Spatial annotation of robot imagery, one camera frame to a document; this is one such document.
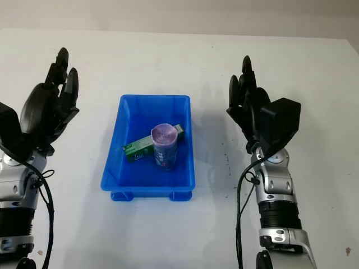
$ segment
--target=white wall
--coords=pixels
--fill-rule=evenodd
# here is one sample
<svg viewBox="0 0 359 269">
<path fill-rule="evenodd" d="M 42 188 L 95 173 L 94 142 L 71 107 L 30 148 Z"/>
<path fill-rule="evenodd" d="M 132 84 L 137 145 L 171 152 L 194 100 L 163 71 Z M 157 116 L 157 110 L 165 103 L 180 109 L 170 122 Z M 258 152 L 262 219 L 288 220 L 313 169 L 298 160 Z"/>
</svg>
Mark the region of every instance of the white wall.
<svg viewBox="0 0 359 269">
<path fill-rule="evenodd" d="M 358 0 L 1 0 L 0 27 L 345 38 Z"/>
</svg>

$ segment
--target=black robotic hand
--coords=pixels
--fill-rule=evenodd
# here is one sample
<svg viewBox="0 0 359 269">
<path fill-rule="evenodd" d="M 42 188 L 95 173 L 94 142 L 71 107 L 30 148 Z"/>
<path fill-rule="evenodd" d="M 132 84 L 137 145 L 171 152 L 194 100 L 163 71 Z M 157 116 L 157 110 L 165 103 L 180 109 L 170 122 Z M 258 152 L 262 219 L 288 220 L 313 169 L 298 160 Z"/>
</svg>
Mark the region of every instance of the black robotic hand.
<svg viewBox="0 0 359 269">
<path fill-rule="evenodd" d="M 232 76 L 227 113 L 242 128 L 251 154 L 260 146 L 265 155 L 282 149 L 299 128 L 301 104 L 281 98 L 270 102 L 266 91 L 257 87 L 251 59 L 245 56 L 243 74 Z"/>
<path fill-rule="evenodd" d="M 67 75 L 67 66 L 68 51 L 62 48 L 45 82 L 38 84 L 28 97 L 20 121 L 12 108 L 0 103 L 0 148 L 7 155 L 25 161 L 35 149 L 44 156 L 54 153 L 50 144 L 79 112 L 77 70 L 72 68 Z"/>
</svg>

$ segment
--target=metal forearm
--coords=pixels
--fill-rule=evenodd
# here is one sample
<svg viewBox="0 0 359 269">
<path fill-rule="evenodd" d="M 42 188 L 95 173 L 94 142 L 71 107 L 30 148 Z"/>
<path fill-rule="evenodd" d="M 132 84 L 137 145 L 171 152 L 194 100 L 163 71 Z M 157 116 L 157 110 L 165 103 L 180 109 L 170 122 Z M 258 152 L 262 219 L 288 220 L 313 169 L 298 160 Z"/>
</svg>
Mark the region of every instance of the metal forearm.
<svg viewBox="0 0 359 269">
<path fill-rule="evenodd" d="M 28 163 L 43 171 L 44 156 L 33 152 Z M 0 158 L 0 263 L 12 268 L 33 250 L 31 222 L 38 201 L 38 177 L 8 155 Z"/>
<path fill-rule="evenodd" d="M 252 155 L 252 162 L 262 157 L 261 149 L 257 148 Z M 300 261 L 302 266 L 300 268 L 316 269 L 307 232 L 302 230 L 298 217 L 297 201 L 288 163 L 288 152 L 282 149 L 254 167 L 260 182 L 256 186 L 257 203 L 261 214 L 260 244 L 268 250 L 265 255 L 270 256 L 274 269 L 294 268 L 294 260 Z M 288 265 L 286 261 L 291 261 L 291 266 L 282 267 L 282 264 Z"/>
</svg>

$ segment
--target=black cable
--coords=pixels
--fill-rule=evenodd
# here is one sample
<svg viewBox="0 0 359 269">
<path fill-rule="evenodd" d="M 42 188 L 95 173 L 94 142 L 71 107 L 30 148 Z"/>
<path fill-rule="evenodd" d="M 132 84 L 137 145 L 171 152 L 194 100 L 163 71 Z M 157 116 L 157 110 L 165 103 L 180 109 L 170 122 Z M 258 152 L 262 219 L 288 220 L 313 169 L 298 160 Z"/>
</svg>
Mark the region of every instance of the black cable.
<svg viewBox="0 0 359 269">
<path fill-rule="evenodd" d="M 242 209 L 241 209 L 241 211 L 240 211 L 240 215 L 241 215 L 241 216 L 242 216 L 243 210 L 245 209 L 246 205 L 248 204 L 249 198 L 251 197 L 252 192 L 253 192 L 255 186 L 256 186 L 256 184 L 253 183 L 252 188 L 251 188 L 251 190 L 249 191 L 249 194 L 248 194 L 248 196 L 247 196 L 246 202 L 245 202 L 245 204 L 243 205 L 243 207 L 242 207 Z"/>
<path fill-rule="evenodd" d="M 53 245 L 53 241 L 54 241 L 54 202 L 52 200 L 50 187 L 47 184 L 47 181 L 45 178 L 53 175 L 54 170 L 45 171 L 44 174 L 48 173 L 49 171 L 53 171 L 53 173 L 51 175 L 47 175 L 44 177 L 42 175 L 42 173 L 33 165 L 31 165 L 27 162 L 20 162 L 20 161 L 18 161 L 18 163 L 26 166 L 27 168 L 29 168 L 32 172 L 34 172 L 38 176 L 38 179 L 40 180 L 40 185 L 42 184 L 44 186 L 47 197 L 48 197 L 48 201 L 46 201 L 44 195 L 42 194 L 40 186 L 39 186 L 38 188 L 39 188 L 40 194 L 41 194 L 42 198 L 44 199 L 44 202 L 46 203 L 47 210 L 49 212 L 49 241 L 48 241 L 48 245 L 47 245 L 47 251 L 46 251 L 44 264 L 42 266 L 42 269 L 47 269 L 49 267 L 50 255 L 51 255 L 52 245 Z"/>
<path fill-rule="evenodd" d="M 238 180 L 238 185 L 237 185 L 237 224 L 236 224 L 236 252 L 237 252 L 237 260 L 238 260 L 238 266 L 239 269 L 243 269 L 243 258 L 242 258 L 242 239 L 241 239 L 241 216 L 243 213 L 243 210 L 245 208 L 245 206 L 248 203 L 249 200 L 249 196 L 247 197 L 247 201 L 245 202 L 245 205 L 243 206 L 243 209 L 241 209 L 241 200 L 240 200 L 240 195 L 241 195 L 241 187 L 242 187 L 242 182 L 243 180 L 246 178 L 246 174 L 249 172 L 252 175 L 254 175 L 252 172 L 250 172 L 250 170 L 255 167 L 258 164 L 261 164 L 262 162 L 264 162 L 266 159 L 268 159 L 271 155 L 265 156 L 259 160 L 254 161 L 253 163 L 251 163 L 249 166 L 247 166 L 247 168 L 242 172 L 239 180 Z"/>
</svg>

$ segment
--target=black joint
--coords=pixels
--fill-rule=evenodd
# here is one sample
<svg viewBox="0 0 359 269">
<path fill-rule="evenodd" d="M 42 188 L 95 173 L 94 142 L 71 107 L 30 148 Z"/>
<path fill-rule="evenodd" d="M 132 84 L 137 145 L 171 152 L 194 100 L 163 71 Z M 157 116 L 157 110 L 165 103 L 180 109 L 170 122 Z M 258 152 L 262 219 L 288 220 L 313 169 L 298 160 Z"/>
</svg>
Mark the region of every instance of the black joint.
<svg viewBox="0 0 359 269">
<path fill-rule="evenodd" d="M 256 269 L 273 269 L 268 251 L 258 252 Z"/>
<path fill-rule="evenodd" d="M 36 263 L 29 258 L 23 258 L 18 263 L 16 269 L 36 269 Z"/>
<path fill-rule="evenodd" d="M 259 184 L 260 184 L 260 180 L 257 179 L 257 178 L 255 178 L 255 177 L 251 178 L 251 182 L 252 182 L 254 185 L 259 185 Z"/>
<path fill-rule="evenodd" d="M 259 203 L 262 228 L 286 227 L 302 229 L 296 203 L 289 201 L 264 201 Z"/>
<path fill-rule="evenodd" d="M 267 235 L 263 235 L 259 237 L 259 244 L 261 245 L 261 247 L 264 248 L 270 248 L 273 245 L 271 241 L 271 237 Z"/>
</svg>

